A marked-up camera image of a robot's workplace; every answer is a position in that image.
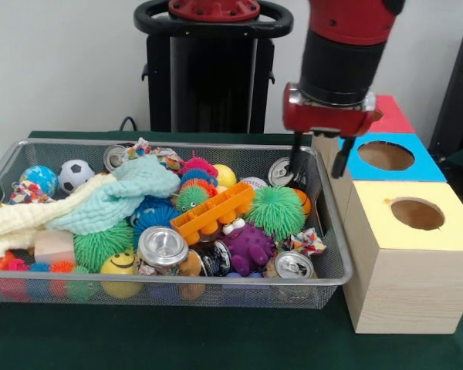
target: wire mesh basket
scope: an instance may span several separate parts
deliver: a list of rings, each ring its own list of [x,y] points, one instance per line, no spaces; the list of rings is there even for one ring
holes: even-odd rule
[[[12,193],[11,184],[30,166],[59,170],[67,160],[81,159],[103,171],[103,154],[119,142],[94,140],[23,140],[0,162],[0,200]],[[268,179],[271,165],[289,155],[288,146],[246,146],[189,143],[151,143],[171,147],[182,158],[193,152],[211,163],[231,167],[237,177]],[[302,148],[306,193],[313,210],[306,227],[315,227],[327,246],[312,257],[317,278],[271,279],[249,277],[166,277],[114,274],[61,274],[0,271],[0,301],[90,304],[148,304],[202,307],[320,309],[352,274],[352,264],[326,169],[317,152]],[[107,284],[119,291],[138,291],[128,299],[114,298]]]

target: wooden cube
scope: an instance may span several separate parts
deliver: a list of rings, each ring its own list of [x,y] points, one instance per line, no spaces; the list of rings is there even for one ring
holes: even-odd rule
[[[313,145],[330,150],[325,155],[330,172],[343,140],[317,140]],[[445,182],[446,178],[413,133],[368,133],[355,141],[343,177],[330,178],[342,222],[354,180]]]
[[[35,235],[36,262],[54,264],[60,261],[76,263],[74,237],[68,231],[42,230]]]
[[[446,183],[354,181],[345,218],[357,333],[451,334],[463,313],[463,205]]]
[[[415,133],[393,96],[377,97],[376,119],[369,133]]]

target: yellow ball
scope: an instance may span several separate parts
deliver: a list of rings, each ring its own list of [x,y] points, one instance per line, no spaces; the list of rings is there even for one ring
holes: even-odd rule
[[[237,177],[230,167],[224,164],[215,164],[215,169],[218,170],[218,185],[228,189],[236,185]]]
[[[218,191],[218,194],[223,193],[224,191],[228,190],[227,187],[223,187],[221,185],[216,186],[216,190]]]
[[[134,275],[135,271],[135,257],[130,253],[117,253],[103,264],[101,267],[101,274],[120,274],[120,275]],[[103,281],[101,283],[104,291],[114,298],[127,299],[139,293],[142,288],[141,283],[113,283]]]

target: orange block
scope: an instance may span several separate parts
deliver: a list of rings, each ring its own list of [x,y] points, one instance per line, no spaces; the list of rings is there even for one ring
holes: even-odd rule
[[[230,224],[239,214],[246,213],[254,199],[254,189],[246,183],[237,183],[230,189],[212,197],[196,208],[171,221],[171,226],[187,241],[199,242],[201,235],[215,233],[220,224]]]

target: purple spiky toy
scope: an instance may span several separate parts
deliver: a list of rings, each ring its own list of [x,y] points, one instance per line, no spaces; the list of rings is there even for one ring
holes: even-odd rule
[[[274,237],[266,237],[262,228],[246,224],[241,218],[223,226],[219,240],[230,251],[231,265],[241,276],[265,266],[275,248]]]

